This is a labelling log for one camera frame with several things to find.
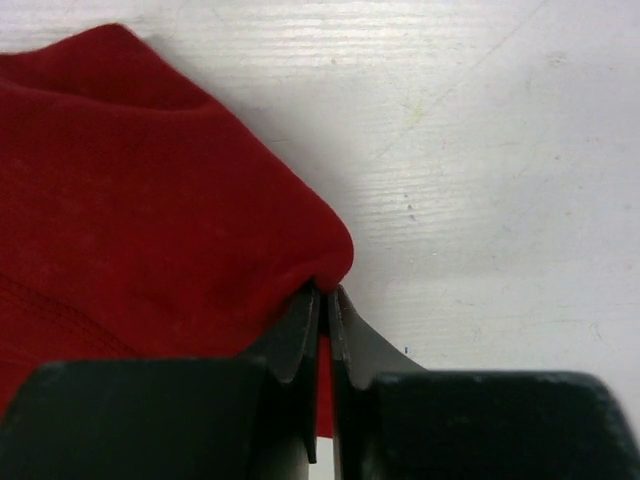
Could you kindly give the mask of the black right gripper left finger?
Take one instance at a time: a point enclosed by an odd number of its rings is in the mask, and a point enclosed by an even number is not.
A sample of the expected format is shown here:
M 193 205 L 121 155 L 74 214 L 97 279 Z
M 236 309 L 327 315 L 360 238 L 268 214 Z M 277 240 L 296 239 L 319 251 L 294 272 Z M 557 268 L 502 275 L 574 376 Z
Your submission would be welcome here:
M 51 362 L 1 423 L 5 479 L 305 479 L 321 296 L 227 358 Z

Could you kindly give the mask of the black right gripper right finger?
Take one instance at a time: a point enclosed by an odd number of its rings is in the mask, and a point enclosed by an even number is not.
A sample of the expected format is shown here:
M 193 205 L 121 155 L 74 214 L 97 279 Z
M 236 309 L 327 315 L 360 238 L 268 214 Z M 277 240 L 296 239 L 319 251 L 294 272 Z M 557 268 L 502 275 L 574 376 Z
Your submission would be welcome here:
M 428 370 L 326 301 L 339 479 L 635 479 L 607 386 L 575 371 Z

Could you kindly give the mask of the dark red t shirt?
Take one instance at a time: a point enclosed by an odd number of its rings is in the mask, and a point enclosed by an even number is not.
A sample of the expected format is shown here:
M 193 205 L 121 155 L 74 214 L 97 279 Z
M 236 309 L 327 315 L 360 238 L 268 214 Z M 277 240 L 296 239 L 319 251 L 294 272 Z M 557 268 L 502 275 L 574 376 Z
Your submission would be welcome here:
M 119 24 L 1 57 L 1 402 L 56 360 L 226 357 L 352 266 L 336 213 Z

